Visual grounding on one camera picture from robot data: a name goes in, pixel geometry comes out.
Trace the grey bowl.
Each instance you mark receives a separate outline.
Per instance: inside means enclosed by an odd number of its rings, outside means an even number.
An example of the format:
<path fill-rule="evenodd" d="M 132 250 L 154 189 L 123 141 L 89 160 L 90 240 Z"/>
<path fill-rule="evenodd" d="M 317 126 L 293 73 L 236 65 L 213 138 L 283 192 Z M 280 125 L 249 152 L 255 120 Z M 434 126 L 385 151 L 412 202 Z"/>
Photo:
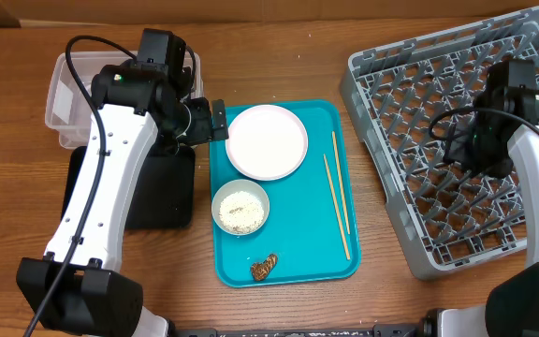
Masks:
<path fill-rule="evenodd" d="M 219 190 L 213 196 L 212 202 L 211 202 L 212 218 L 213 218 L 215 224 L 220 229 L 222 229 L 224 232 L 226 232 L 228 234 L 235 235 L 235 236 L 249 235 L 249 234 L 233 234 L 233 233 L 230 233 L 230 232 L 226 231 L 220 225 L 220 220 L 219 220 L 219 215 L 218 215 L 220 202 L 226 196 L 228 196 L 228 195 L 230 195 L 230 194 L 232 194 L 234 192 L 238 192 L 238 191 L 249 192 L 251 194 L 254 194 L 256 197 L 258 197 L 261 200 L 261 202 L 262 202 L 262 204 L 264 206 L 265 212 L 266 212 L 265 218 L 264 218 L 264 223 L 262 224 L 262 226 L 260 228 L 263 227 L 263 225 L 267 221 L 267 219 L 269 217 L 269 214 L 270 214 L 269 197 L 268 197 L 267 193 L 265 192 L 265 190 L 258 183 L 255 183 L 255 182 L 249 181 L 249 180 L 244 180 L 244 179 L 238 179 L 238 180 L 228 182 L 228 183 L 224 184 L 222 187 L 219 188 Z"/>

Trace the pile of rice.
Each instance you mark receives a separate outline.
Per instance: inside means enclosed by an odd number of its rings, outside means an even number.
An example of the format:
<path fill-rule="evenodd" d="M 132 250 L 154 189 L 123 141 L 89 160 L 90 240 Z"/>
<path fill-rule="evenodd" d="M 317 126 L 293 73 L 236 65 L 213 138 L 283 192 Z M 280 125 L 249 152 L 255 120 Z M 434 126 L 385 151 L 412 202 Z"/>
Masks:
<path fill-rule="evenodd" d="M 233 234 L 250 234 L 262 226 L 265 209 L 261 200 L 246 191 L 226 196 L 219 206 L 220 225 Z"/>

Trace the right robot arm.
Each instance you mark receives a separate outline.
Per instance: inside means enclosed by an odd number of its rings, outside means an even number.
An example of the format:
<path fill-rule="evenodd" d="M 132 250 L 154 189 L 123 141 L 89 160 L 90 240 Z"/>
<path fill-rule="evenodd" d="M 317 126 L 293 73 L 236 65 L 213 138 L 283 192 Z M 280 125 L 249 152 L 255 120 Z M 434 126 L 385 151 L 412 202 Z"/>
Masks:
<path fill-rule="evenodd" d="M 532 61 L 510 59 L 488 69 L 485 91 L 470 107 L 464 129 L 440 137 L 444 161 L 471 175 L 503 178 L 517 173 L 527 228 L 526 267 L 495 287 L 487 302 L 466 309 L 435 310 L 425 318 L 424 336 L 539 336 L 539 88 Z"/>

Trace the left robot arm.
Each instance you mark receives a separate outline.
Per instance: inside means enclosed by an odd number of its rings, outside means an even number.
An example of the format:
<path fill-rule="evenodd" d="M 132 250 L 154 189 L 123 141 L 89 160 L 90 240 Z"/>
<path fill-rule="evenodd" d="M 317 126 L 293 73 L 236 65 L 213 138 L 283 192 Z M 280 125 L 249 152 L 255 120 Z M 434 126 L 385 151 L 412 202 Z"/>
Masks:
<path fill-rule="evenodd" d="M 81 86 L 90 139 L 66 211 L 44 255 L 20 262 L 16 282 L 42 326 L 91 336 L 169 336 L 142 286 L 120 273 L 124 228 L 152 148 L 177 153 L 228 137 L 222 100 L 191 97 L 193 50 L 169 31 L 147 29 L 137 52 Z"/>

